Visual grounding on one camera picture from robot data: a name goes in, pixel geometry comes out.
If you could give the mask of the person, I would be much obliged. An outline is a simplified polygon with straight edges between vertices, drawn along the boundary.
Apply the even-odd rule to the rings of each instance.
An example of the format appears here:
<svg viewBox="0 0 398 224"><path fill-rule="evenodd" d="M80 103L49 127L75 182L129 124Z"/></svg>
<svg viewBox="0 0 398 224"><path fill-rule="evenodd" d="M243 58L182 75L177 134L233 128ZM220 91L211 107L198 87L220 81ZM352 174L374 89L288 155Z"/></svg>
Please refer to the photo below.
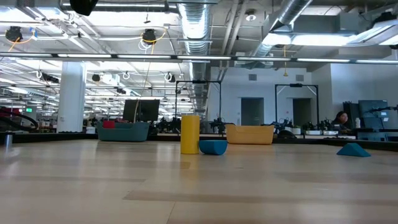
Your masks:
<svg viewBox="0 0 398 224"><path fill-rule="evenodd" d="M346 127L347 122L348 122L348 115L344 111L340 111L336 114L336 117L332 121L331 125L335 130L348 131L349 128Z"/></svg>

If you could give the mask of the black aluminium table frame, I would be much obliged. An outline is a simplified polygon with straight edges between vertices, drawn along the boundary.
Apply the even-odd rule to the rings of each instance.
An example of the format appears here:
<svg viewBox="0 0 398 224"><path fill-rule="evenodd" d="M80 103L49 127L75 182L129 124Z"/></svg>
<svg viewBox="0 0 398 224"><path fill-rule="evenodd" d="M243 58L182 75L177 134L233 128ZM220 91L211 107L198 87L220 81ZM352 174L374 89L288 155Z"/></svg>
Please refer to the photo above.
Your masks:
<svg viewBox="0 0 398 224"><path fill-rule="evenodd" d="M82 139L97 139L96 134L83 133L33 133L33 134L13 134L13 143L29 143L29 142L49 142L49 141L69 141ZM313 144L327 146L344 146L348 143L356 143L364 149L372 149L377 151L398 152L398 142L377 142L362 141L354 139L274 139L273 144Z"/></svg>

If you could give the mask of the black frame stand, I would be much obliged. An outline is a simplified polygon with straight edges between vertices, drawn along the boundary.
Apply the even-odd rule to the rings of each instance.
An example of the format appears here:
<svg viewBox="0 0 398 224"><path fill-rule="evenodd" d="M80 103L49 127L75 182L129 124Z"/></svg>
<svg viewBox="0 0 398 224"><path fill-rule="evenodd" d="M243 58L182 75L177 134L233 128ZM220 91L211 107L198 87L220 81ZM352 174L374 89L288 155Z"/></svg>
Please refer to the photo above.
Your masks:
<svg viewBox="0 0 398 224"><path fill-rule="evenodd" d="M318 85L306 85L302 83L275 84L274 102L275 118L274 121L280 121L288 118L293 123L293 99L309 98L312 104L312 124L320 123L319 106L319 87Z"/></svg>
<svg viewBox="0 0 398 224"><path fill-rule="evenodd" d="M190 104L190 111L194 115L199 115L202 121L209 121L209 97L210 88L213 84L218 85L218 97L219 97L219 107L218 114L221 114L221 82L211 81L211 80L188 80L175 82L174 88L174 116L182 116L185 114L182 110L181 102L178 96L184 91L187 92L188 104Z"/></svg>

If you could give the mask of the blue triangle block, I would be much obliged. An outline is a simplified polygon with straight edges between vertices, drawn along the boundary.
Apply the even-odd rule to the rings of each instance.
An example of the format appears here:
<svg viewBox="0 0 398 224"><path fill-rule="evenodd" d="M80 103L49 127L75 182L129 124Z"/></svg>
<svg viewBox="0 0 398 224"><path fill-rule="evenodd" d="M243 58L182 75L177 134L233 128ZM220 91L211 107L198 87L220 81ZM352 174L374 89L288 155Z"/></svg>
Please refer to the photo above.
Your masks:
<svg viewBox="0 0 398 224"><path fill-rule="evenodd" d="M336 154L339 156L371 157L370 153L356 143L345 144Z"/></svg>

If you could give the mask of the white column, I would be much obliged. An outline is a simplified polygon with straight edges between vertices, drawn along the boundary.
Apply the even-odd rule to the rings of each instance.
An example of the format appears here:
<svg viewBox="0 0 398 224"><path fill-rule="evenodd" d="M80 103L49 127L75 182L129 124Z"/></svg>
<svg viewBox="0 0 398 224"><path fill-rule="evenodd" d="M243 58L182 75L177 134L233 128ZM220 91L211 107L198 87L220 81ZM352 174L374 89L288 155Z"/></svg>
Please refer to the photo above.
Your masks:
<svg viewBox="0 0 398 224"><path fill-rule="evenodd" d="M83 130L86 67L83 62L63 62L58 102L57 132Z"/></svg>

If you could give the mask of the wide silver ventilation duct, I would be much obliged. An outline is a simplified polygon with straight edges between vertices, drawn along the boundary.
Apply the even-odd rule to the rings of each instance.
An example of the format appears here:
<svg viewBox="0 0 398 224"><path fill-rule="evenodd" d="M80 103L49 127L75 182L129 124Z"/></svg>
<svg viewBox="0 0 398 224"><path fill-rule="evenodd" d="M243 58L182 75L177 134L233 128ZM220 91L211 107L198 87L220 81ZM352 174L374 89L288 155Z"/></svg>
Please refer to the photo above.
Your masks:
<svg viewBox="0 0 398 224"><path fill-rule="evenodd" d="M184 43L187 55L208 55L210 43L205 42L210 37L210 6L199 3L180 3L177 4L181 14L181 25L183 38L193 41ZM209 80L206 72L206 64L201 62L189 63L189 74L192 81ZM193 101L195 109L205 110L206 94L208 86L204 84L192 84Z"/></svg>

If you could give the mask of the dark grey monitor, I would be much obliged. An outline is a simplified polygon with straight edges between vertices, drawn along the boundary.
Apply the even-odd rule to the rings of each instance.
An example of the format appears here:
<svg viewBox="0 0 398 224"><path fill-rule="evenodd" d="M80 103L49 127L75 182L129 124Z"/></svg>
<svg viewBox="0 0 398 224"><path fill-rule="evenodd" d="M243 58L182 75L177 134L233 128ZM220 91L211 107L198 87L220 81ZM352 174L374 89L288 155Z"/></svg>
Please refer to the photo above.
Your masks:
<svg viewBox="0 0 398 224"><path fill-rule="evenodd" d="M386 100L359 100L359 115L363 128L384 129L385 119L389 119Z"/></svg>

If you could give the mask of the yellow cylinder block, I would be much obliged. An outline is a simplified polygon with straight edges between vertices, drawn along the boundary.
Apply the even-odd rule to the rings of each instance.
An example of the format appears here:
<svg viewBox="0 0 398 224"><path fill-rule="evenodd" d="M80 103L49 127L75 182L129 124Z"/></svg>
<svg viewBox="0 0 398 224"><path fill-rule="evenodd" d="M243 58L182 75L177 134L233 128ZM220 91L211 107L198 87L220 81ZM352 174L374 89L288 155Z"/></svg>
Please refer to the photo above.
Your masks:
<svg viewBox="0 0 398 224"><path fill-rule="evenodd" d="M200 140L200 117L197 115L182 116L180 152L182 154L198 154Z"/></svg>

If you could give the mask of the grey door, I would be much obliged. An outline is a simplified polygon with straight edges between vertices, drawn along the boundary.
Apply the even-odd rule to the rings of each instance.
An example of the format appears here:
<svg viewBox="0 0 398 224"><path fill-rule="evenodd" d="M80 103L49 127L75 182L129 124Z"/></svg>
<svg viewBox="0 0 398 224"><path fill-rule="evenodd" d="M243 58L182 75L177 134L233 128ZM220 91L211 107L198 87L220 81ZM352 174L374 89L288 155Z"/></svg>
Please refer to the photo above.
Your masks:
<svg viewBox="0 0 398 224"><path fill-rule="evenodd" d="M309 98L297 98L292 100L293 103L293 123L296 126L312 120L312 104Z"/></svg>
<svg viewBox="0 0 398 224"><path fill-rule="evenodd" d="M264 99L241 98L241 124L260 126L264 123Z"/></svg>

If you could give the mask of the yellow plastic bin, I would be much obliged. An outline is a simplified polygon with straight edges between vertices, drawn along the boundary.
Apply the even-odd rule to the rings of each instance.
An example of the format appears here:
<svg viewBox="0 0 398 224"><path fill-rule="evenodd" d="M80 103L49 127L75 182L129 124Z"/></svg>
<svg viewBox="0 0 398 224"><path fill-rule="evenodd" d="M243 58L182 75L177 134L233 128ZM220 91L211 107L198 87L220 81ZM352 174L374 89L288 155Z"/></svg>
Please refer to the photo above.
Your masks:
<svg viewBox="0 0 398 224"><path fill-rule="evenodd" d="M274 125L236 126L227 124L226 139L229 144L271 145L274 137Z"/></svg>

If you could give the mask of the long ceiling light strip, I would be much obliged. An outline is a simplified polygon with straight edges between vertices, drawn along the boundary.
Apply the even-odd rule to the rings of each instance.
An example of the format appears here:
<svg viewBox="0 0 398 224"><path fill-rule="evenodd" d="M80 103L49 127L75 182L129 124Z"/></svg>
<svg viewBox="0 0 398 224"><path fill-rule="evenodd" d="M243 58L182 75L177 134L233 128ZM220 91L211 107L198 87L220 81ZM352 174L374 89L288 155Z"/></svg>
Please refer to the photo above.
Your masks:
<svg viewBox="0 0 398 224"><path fill-rule="evenodd" d="M398 65L398 60L297 58L297 57L243 57L219 55L159 55L159 54L50 54L26 52L0 52L0 57L29 58L35 60L120 61L120 62L288 62L288 63L352 63Z"/></svg>

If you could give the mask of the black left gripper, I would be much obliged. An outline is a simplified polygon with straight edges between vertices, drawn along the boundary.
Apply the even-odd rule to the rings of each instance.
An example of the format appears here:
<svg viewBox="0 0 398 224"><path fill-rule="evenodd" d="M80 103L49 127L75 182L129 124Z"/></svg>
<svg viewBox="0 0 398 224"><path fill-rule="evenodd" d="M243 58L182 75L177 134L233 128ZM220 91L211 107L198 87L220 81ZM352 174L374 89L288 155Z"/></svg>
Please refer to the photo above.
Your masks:
<svg viewBox="0 0 398 224"><path fill-rule="evenodd" d="M70 0L70 7L78 14L89 16L99 0Z"/></svg>

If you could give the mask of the blue half cylinder block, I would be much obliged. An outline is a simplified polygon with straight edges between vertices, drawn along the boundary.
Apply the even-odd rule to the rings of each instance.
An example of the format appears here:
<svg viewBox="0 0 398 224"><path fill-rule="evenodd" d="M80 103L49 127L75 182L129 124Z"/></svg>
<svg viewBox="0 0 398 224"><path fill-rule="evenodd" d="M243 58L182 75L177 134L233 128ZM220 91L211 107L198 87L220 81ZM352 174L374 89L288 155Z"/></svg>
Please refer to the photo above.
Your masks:
<svg viewBox="0 0 398 224"><path fill-rule="evenodd" d="M226 152L228 142L226 140L202 140L198 142L203 154L220 156Z"/></svg>

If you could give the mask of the black monitor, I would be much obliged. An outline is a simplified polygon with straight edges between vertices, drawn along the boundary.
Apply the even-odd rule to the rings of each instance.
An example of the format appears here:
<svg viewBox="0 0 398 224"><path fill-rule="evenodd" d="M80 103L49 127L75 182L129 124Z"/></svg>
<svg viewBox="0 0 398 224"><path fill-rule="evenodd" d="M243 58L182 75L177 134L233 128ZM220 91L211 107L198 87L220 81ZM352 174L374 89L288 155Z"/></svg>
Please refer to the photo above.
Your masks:
<svg viewBox="0 0 398 224"><path fill-rule="evenodd" d="M126 100L123 120L126 121L157 121L160 100Z"/></svg>

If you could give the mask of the thin silver spiral duct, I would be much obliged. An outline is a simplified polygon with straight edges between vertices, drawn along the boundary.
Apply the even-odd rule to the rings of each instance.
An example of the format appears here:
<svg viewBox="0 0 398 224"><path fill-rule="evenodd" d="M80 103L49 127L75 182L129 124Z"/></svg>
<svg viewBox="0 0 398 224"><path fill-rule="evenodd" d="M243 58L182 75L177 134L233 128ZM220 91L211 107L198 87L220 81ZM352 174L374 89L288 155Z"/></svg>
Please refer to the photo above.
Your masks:
<svg viewBox="0 0 398 224"><path fill-rule="evenodd" d="M292 32L294 22L299 18L301 13L312 3L313 0L283 0L280 9L269 14L263 25L263 40L253 50L250 57L266 57L276 45L285 45L282 43L283 37L273 34L272 32L279 28L288 28Z"/></svg>

